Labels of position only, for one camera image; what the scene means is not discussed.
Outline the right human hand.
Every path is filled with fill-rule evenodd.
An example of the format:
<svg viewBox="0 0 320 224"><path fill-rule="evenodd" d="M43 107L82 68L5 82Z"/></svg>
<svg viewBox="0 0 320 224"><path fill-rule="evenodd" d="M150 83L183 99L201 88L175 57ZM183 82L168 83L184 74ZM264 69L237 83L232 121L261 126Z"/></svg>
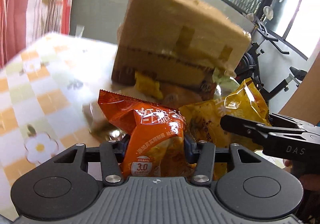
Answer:
<svg viewBox="0 0 320 224"><path fill-rule="evenodd" d="M289 173L293 174L293 166L292 161L290 160L283 160L283 163L285 165L285 170ZM303 188L310 191L320 191L320 176L315 174L306 174L301 175L299 177L300 182L303 185Z"/></svg>

